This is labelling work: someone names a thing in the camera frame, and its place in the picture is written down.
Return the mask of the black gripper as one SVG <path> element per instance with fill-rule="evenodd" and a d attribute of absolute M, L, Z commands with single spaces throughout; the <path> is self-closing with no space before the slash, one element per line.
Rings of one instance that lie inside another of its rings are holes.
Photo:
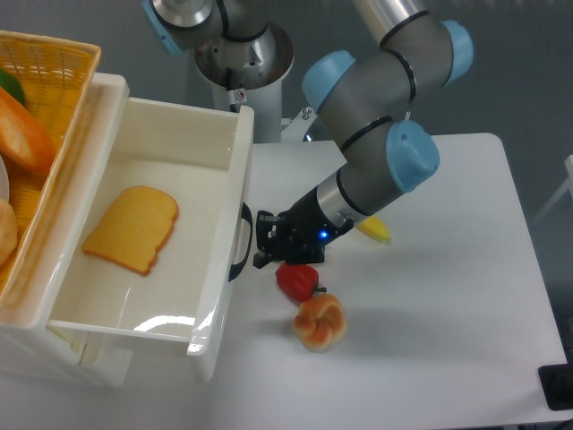
<path fill-rule="evenodd" d="M 257 212 L 258 250 L 252 258 L 252 266 L 262 269 L 271 262 L 324 263 L 326 245 L 353 227 L 354 220 L 350 216 L 332 222 L 321 209 L 318 191 L 314 188 L 288 211 Z"/>

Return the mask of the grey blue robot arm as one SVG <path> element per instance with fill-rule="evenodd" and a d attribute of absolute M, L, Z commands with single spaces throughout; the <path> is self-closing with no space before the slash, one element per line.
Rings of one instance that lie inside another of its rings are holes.
<path fill-rule="evenodd" d="M 262 1 L 146 1 L 142 7 L 168 53 L 194 53 L 220 108 L 249 106 L 260 139 L 280 135 L 281 84 L 294 47 Z M 257 268 L 323 262 L 327 244 L 439 167 L 432 137 L 395 114 L 468 71 L 474 58 L 469 33 L 455 21 L 436 21 L 421 1 L 358 1 L 355 9 L 378 53 L 361 62 L 344 50 L 330 53 L 302 81 L 345 163 L 287 211 L 258 213 Z"/>

